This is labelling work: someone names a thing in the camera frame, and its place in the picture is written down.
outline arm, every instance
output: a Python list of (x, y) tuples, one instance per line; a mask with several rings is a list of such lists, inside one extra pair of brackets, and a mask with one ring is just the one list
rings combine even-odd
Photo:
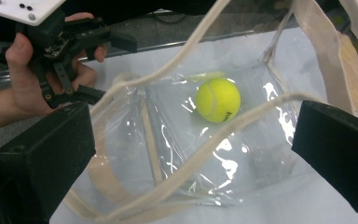
[[(78, 13), (67, 20), (82, 18), (92, 18), (92, 15)], [(96, 60), (102, 62), (105, 54), (106, 48), (98, 47), (95, 51)], [(38, 79), (28, 66), (32, 55), (33, 48), (28, 38), (16, 34), (13, 45), (6, 52), (11, 88), (0, 90), (0, 127), (22, 119), (47, 115), (53, 111), (43, 99)], [(79, 84), (89, 87), (94, 85), (96, 72), (93, 69), (79, 63), (77, 59), (74, 59), (73, 67), (77, 73), (77, 78), (72, 82), (75, 89)], [(62, 91), (53, 74), (48, 75), (48, 80), (55, 92)]]

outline clear plastic film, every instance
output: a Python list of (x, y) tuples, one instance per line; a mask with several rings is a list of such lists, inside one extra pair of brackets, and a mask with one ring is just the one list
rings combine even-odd
[[(301, 101), (358, 116), (340, 46), (327, 55), (321, 51), (326, 46), (317, 45), (310, 18), (300, 13), (305, 4), (217, 1), (183, 46), (112, 57), (98, 66), (90, 62), (105, 74), (96, 87), (107, 91), (91, 108), (97, 154), (54, 218), (66, 211), (76, 214), (66, 223), (242, 223), (261, 214), (255, 223), (290, 223), (282, 207), (263, 219), (255, 205), (296, 201), (303, 189), (320, 184), (291, 151)], [(351, 34), (339, 27), (328, 30), (333, 42)], [(357, 39), (351, 38), (351, 49), (357, 47), (351, 56), (358, 57)], [(331, 66), (323, 65), (324, 56)], [(326, 71), (341, 73), (326, 77)], [(235, 83), (241, 94), (240, 111), (227, 122), (211, 123), (195, 106), (198, 88), (214, 77)], [(332, 95), (334, 78), (344, 81), (336, 86), (348, 96), (343, 101)]]

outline black bracket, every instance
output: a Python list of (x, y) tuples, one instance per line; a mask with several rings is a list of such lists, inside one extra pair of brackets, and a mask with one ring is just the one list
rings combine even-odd
[[(34, 56), (30, 63), (42, 89), (42, 95), (51, 108), (67, 102), (87, 101), (94, 105), (104, 91), (80, 86), (74, 90), (72, 81), (76, 72), (72, 61), (82, 50), (89, 60), (94, 60), (94, 51), (101, 44), (110, 42), (112, 47), (129, 52), (137, 51), (137, 42), (130, 35), (112, 31), (102, 18), (64, 21), (65, 15), (57, 9), (39, 26), (18, 24), (18, 31), (31, 40)], [(63, 92), (54, 92), (48, 83), (47, 74), (57, 74)]]

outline white device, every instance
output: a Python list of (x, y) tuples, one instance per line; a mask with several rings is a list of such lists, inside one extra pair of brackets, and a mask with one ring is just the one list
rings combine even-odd
[(0, 0), (0, 16), (37, 26), (65, 0)]

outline yellow tennis ball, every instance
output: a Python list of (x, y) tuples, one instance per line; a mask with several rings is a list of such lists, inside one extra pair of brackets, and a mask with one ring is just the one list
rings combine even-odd
[(223, 122), (237, 114), (241, 106), (241, 95), (234, 83), (226, 78), (217, 77), (200, 86), (195, 105), (206, 120)]

